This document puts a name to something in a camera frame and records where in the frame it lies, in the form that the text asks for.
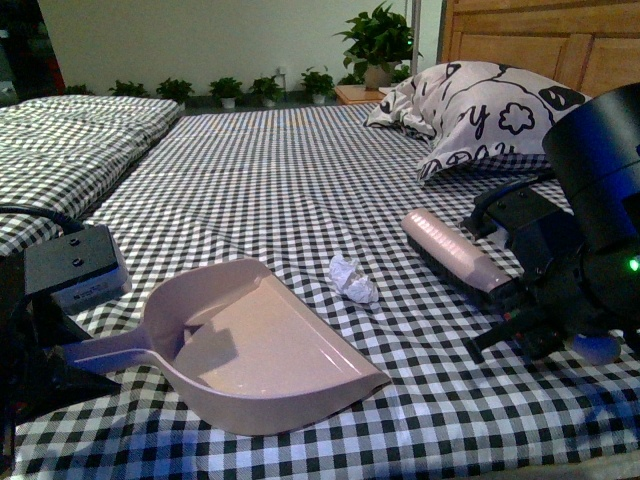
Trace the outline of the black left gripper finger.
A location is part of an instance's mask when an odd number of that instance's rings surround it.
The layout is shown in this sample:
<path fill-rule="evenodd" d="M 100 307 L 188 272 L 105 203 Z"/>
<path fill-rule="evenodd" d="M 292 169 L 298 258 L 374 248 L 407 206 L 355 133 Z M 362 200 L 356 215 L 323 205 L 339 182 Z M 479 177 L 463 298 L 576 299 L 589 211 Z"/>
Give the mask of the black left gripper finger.
<path fill-rule="evenodd" d="M 71 366 L 61 346 L 46 353 L 52 397 L 55 400 L 91 400 L 119 392 L 120 385 L 102 375 Z"/>

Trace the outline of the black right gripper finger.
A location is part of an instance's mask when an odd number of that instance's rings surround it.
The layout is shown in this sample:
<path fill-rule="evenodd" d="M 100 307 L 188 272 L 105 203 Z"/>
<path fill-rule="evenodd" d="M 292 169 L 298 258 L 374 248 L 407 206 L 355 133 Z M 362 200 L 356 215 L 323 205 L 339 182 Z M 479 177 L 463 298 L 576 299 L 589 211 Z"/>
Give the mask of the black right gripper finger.
<path fill-rule="evenodd" d="M 503 321 L 488 331 L 469 339 L 469 354 L 476 364 L 484 362 L 483 351 L 496 343 L 509 340 L 538 325 L 538 312 L 519 310 L 507 312 Z"/>

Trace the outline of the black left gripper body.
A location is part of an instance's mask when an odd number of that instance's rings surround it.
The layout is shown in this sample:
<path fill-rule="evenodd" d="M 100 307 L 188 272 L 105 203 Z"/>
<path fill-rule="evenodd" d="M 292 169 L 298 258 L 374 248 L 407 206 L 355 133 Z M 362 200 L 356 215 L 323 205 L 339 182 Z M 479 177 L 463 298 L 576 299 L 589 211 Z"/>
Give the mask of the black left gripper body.
<path fill-rule="evenodd" d="M 30 246 L 1 263 L 1 417 L 31 420 L 87 400 L 55 400 L 45 353 L 89 339 L 73 317 L 128 293 L 104 225 Z"/>

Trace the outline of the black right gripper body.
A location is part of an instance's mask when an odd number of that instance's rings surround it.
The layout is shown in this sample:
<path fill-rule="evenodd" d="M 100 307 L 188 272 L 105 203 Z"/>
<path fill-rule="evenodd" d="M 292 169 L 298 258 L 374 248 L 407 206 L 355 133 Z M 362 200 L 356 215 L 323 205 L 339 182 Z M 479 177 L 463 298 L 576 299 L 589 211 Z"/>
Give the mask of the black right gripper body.
<path fill-rule="evenodd" d="M 639 241 L 597 251 L 574 215 L 532 190 L 539 175 L 503 184 L 475 198 L 463 226 L 476 238 L 504 231 L 520 263 L 517 292 L 497 302 L 502 315 L 538 312 L 538 325 L 510 338 L 523 350 L 617 350 L 618 330 L 639 347 Z"/>

